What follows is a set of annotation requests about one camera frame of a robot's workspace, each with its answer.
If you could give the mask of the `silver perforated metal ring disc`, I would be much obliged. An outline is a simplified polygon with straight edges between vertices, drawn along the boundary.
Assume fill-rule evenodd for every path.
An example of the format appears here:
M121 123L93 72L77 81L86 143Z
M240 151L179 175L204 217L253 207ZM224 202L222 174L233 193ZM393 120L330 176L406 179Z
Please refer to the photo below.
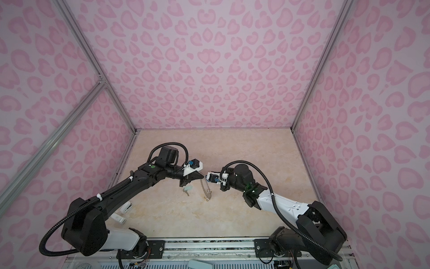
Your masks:
M211 189L209 187L209 184L208 184L207 180L206 179L201 179L200 180L200 184L202 186L202 190L203 190L203 193L204 193L204 196L205 196L206 200L210 201L211 198L212 198L212 191L211 191Z

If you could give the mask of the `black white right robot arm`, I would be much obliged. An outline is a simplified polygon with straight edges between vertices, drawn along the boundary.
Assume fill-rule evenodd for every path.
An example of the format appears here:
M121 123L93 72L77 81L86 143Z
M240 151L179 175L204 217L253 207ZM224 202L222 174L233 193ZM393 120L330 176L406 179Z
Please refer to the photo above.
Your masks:
M289 254L297 260L297 253L307 252L323 265L343 261L340 250L347 234L324 204L294 201L276 194L263 171L249 161L232 161L219 173L211 172L207 181L217 183L221 191L241 192L251 208L276 214L283 222L268 238L272 255Z

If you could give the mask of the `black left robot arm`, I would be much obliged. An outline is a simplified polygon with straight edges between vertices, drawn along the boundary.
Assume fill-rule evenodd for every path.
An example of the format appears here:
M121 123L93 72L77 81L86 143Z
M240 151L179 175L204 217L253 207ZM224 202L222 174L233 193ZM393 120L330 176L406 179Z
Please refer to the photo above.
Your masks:
M186 158L182 165L178 164L180 145L157 146L158 156L150 153L147 162L131 171L127 179L88 200L74 200L68 210L69 218L63 224L62 239L84 256L109 249L135 258L147 255L147 237L142 232L135 228L108 229L106 221L134 196L166 178L179 180L180 187L203 179L203 163L198 159Z

